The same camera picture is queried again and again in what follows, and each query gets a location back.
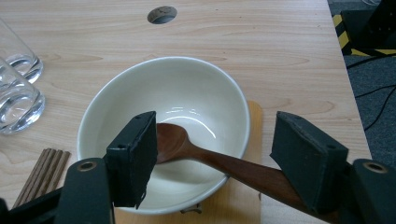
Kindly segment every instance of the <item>ceramic bowl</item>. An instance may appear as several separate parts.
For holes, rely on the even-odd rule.
[[[249,137],[249,112],[236,82],[211,63],[166,57],[135,65],[93,98],[78,130],[78,158],[102,158],[128,121],[155,110],[158,123],[184,127],[198,147],[241,158]],[[156,165],[138,214],[176,212],[210,196],[227,176],[197,161]]]

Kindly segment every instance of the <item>wooden table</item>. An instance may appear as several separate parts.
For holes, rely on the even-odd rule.
[[[276,111],[300,115],[340,141],[349,161],[370,158],[325,0],[168,1],[177,16],[151,24],[163,1],[5,0],[3,20],[44,61],[35,85],[47,96],[28,130],[0,136],[0,197],[14,204],[43,148],[77,160],[78,125],[93,96],[126,68],[162,56],[190,56],[228,72],[263,110],[262,164]],[[317,222],[266,197],[263,223]]]

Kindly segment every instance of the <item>bowl rim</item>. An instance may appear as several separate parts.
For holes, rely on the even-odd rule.
[[[250,113],[249,113],[248,101],[245,97],[245,94],[242,92],[241,88],[239,87],[239,85],[236,83],[236,81],[229,74],[227,74],[224,70],[222,70],[218,66],[214,65],[213,63],[209,63],[209,62],[203,61],[201,59],[186,57],[186,56],[166,56],[166,57],[150,59],[150,60],[144,61],[142,63],[137,63],[137,64],[125,69],[124,71],[122,71],[121,73],[119,73],[118,75],[116,75],[115,77],[110,79],[107,82],[107,84],[101,90],[99,90],[99,92],[97,92],[95,94],[95,96],[90,101],[88,107],[86,108],[86,110],[82,116],[81,122],[79,124],[79,127],[78,127],[78,140],[77,140],[78,161],[84,159],[81,156],[81,146],[80,146],[80,143],[82,142],[81,141],[81,139],[82,139],[81,130],[84,129],[83,126],[84,126],[84,123],[86,122],[85,120],[87,119],[87,116],[89,116],[89,113],[90,113],[89,111],[91,111],[91,107],[93,107],[94,102],[97,101],[97,98],[100,97],[102,92],[105,91],[105,89],[107,89],[107,87],[109,85],[111,85],[111,83],[114,82],[116,79],[126,76],[126,74],[129,74],[132,70],[136,69],[137,67],[144,66],[147,63],[155,63],[157,61],[165,61],[165,60],[188,60],[188,61],[195,61],[198,63],[203,63],[205,65],[208,65],[208,66],[218,70],[229,81],[231,81],[231,83],[236,87],[236,90],[237,90],[239,96],[243,100],[242,103],[243,103],[243,107],[244,107],[244,112],[246,114],[245,123],[247,126],[247,131],[246,131],[246,134],[245,134],[244,140],[243,140],[243,146],[245,146],[245,148],[243,150],[241,150],[241,152],[237,155],[237,158],[242,159],[242,157],[244,156],[244,154],[248,148],[248,140],[250,137],[250,129],[251,129],[250,125],[251,124],[250,124]],[[194,197],[193,199],[188,200],[184,203],[178,203],[173,206],[169,206],[169,207],[161,208],[161,209],[158,209],[158,208],[156,208],[156,209],[143,209],[143,208],[133,209],[133,208],[129,208],[129,207],[119,207],[118,209],[121,209],[121,210],[124,210],[127,212],[131,212],[131,213],[135,213],[135,214],[141,214],[141,215],[163,215],[163,214],[178,212],[180,210],[183,210],[190,206],[198,204],[198,203],[202,202],[203,200],[205,200],[206,198],[208,198],[209,196],[211,196],[213,193],[215,193],[219,188],[221,188],[227,182],[228,178],[229,177],[226,174],[224,174],[223,178],[216,185],[214,185],[210,189],[208,189],[205,193],[198,195],[198,196]]]

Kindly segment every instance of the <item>black cable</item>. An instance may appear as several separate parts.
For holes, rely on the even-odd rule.
[[[388,103],[388,100],[389,100],[390,96],[396,91],[396,85],[393,85],[393,86],[394,86],[394,87],[393,87],[393,90],[388,94],[387,99],[385,100],[384,104],[382,104],[382,108],[381,108],[381,110],[379,111],[378,115],[376,116],[375,120],[374,120],[370,125],[368,125],[367,127],[364,128],[364,131],[365,131],[365,132],[366,132],[367,130],[369,130],[371,127],[373,127],[373,125],[375,125],[376,122],[377,122],[377,121],[379,120],[379,118],[381,117],[382,113],[383,113],[384,110],[385,110],[385,107],[386,107],[386,105],[387,105],[387,103]]]
[[[388,58],[388,57],[393,57],[393,56],[396,56],[396,53],[382,55],[382,56],[376,56],[376,57],[373,57],[373,58],[369,58],[369,59],[366,59],[366,60],[363,60],[363,61],[360,61],[360,62],[357,62],[357,63],[353,63],[351,65],[348,65],[346,67],[346,69],[350,69],[350,68],[356,67],[358,65],[361,65],[363,63],[368,63],[370,61],[375,61],[375,60],[378,60],[378,59],[383,59],[383,58]]]
[[[383,87],[380,87],[380,88],[375,89],[375,90],[373,90],[373,91],[368,91],[368,92],[366,92],[366,93],[363,93],[363,94],[360,94],[360,95],[355,96],[355,98],[359,98],[359,97],[362,97],[362,96],[366,96],[366,95],[369,95],[369,94],[374,93],[374,92],[376,92],[376,91],[380,91],[380,90],[383,90],[383,89],[386,89],[386,88],[390,88],[390,87],[396,87],[396,84],[388,85],[388,86],[383,86]]]

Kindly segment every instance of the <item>wooden spoon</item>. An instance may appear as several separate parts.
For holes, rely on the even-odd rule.
[[[334,223],[337,213],[319,215],[309,211],[282,171],[209,151],[190,142],[187,131],[175,124],[157,124],[157,164],[177,160],[194,160],[311,216]]]

